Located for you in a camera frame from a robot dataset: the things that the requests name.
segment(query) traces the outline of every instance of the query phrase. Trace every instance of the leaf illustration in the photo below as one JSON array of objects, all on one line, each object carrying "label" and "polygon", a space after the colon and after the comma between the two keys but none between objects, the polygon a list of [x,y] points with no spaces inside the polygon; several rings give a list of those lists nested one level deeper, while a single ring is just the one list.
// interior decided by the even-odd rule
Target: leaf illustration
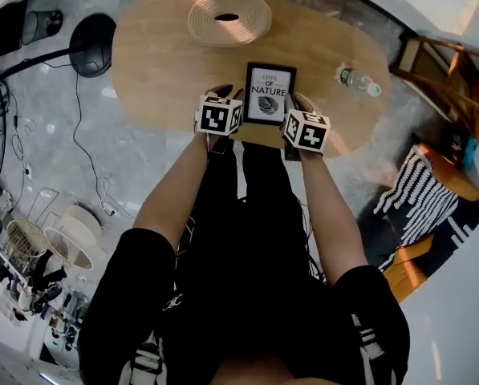
[{"label": "leaf illustration", "polygon": [[271,115],[277,112],[278,110],[277,100],[271,97],[268,97],[267,95],[258,97],[257,101],[258,101],[258,107],[261,109],[261,111],[264,114]]}]

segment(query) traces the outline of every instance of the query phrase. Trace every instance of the black picture frame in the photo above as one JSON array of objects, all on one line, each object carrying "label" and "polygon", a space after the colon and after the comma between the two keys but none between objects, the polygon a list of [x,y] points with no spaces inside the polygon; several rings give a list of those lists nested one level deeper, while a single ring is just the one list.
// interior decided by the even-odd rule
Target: black picture frame
[{"label": "black picture frame", "polygon": [[252,74],[254,69],[261,69],[261,70],[270,70],[270,71],[285,71],[290,73],[290,82],[288,92],[289,94],[293,94],[294,91],[294,83],[296,81],[296,68],[294,67],[287,67],[287,66],[279,66],[276,64],[269,64],[269,63],[248,63],[248,67],[246,69],[246,95],[245,95],[245,103],[243,106],[243,121],[246,123],[253,123],[253,124],[266,124],[266,125],[281,125],[283,121],[270,121],[270,120],[263,120],[259,118],[252,118],[249,116],[249,109],[250,109],[250,93],[252,91],[251,83],[252,83]]}]

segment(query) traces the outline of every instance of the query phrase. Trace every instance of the black lamp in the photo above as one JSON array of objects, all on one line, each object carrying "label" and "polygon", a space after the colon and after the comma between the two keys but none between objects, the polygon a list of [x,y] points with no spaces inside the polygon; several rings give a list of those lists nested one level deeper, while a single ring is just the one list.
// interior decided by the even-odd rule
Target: black lamp
[{"label": "black lamp", "polygon": [[92,14],[81,21],[70,39],[67,49],[27,59],[0,74],[0,81],[29,67],[70,55],[70,63],[82,77],[92,78],[111,67],[112,38],[116,29],[114,20],[106,14]]}]

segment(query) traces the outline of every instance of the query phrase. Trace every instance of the sleeve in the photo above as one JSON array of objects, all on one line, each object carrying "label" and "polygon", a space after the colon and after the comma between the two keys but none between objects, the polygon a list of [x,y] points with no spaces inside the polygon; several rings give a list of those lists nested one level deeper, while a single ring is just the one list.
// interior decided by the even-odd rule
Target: sleeve
[{"label": "sleeve", "polygon": [[118,383],[124,364],[156,327],[174,278],[175,253],[166,238],[147,229],[123,233],[79,333],[83,383]]},{"label": "sleeve", "polygon": [[364,366],[366,351],[370,354],[378,346],[383,351],[382,355],[376,352],[369,355],[374,383],[401,384],[408,369],[410,333],[387,279],[374,266],[359,266],[347,271],[333,291],[339,304],[355,316]]}]

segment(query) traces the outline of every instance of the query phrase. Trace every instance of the white cube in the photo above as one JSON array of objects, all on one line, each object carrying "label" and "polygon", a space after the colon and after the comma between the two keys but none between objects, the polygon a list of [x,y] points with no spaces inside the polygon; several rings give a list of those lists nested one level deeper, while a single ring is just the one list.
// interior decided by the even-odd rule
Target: white cube
[{"label": "white cube", "polygon": [[242,124],[242,101],[200,96],[197,131],[229,136]]},{"label": "white cube", "polygon": [[328,117],[293,108],[287,112],[283,133],[295,148],[323,154],[329,132]]}]

